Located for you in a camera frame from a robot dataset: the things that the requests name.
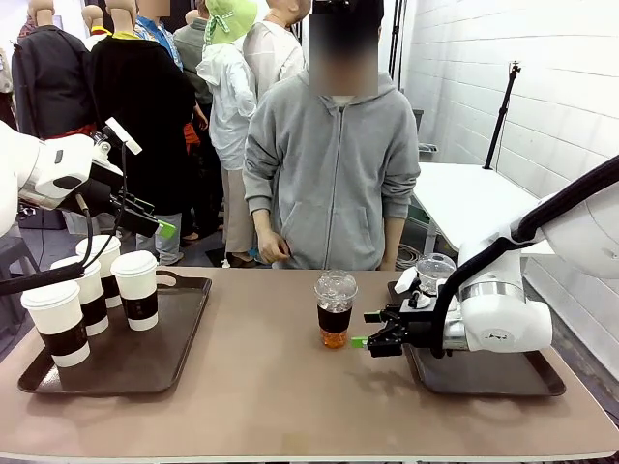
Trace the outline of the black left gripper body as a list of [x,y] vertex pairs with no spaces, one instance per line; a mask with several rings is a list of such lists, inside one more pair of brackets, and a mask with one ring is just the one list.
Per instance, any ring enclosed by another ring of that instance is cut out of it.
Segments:
[[74,190],[73,196],[81,196],[92,217],[99,214],[116,216],[120,208],[123,185],[123,172],[119,167],[93,161],[89,178]]

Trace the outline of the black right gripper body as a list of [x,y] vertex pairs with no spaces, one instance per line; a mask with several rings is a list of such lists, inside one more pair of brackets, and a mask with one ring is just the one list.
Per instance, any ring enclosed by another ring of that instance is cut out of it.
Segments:
[[398,321],[382,324],[382,329],[390,332],[394,345],[381,349],[368,349],[373,358],[398,357],[403,354],[403,346],[415,348],[432,348],[434,341],[431,335],[431,312],[400,312]]

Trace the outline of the person's right hand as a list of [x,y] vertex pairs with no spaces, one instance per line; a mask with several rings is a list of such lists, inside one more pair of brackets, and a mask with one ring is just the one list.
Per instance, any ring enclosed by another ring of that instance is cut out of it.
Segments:
[[285,239],[270,227],[260,228],[257,231],[258,250],[267,264],[285,261],[290,257],[290,250]]

